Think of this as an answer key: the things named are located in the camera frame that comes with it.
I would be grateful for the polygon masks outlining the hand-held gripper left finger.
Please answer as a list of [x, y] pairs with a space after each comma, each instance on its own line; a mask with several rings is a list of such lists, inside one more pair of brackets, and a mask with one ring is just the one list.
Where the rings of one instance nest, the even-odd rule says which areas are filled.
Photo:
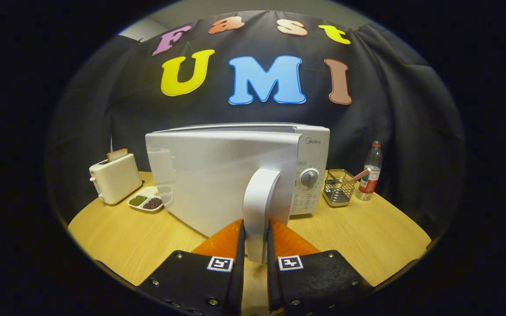
[[194, 250], [173, 251], [138, 290], [184, 316], [239, 316], [245, 228], [238, 219]]

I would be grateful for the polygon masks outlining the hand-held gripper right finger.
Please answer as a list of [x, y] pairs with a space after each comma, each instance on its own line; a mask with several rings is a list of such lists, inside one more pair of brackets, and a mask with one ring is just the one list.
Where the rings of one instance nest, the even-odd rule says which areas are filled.
[[267, 230], [269, 309], [283, 316], [345, 316], [374, 287], [337, 251], [321, 251], [278, 220]]

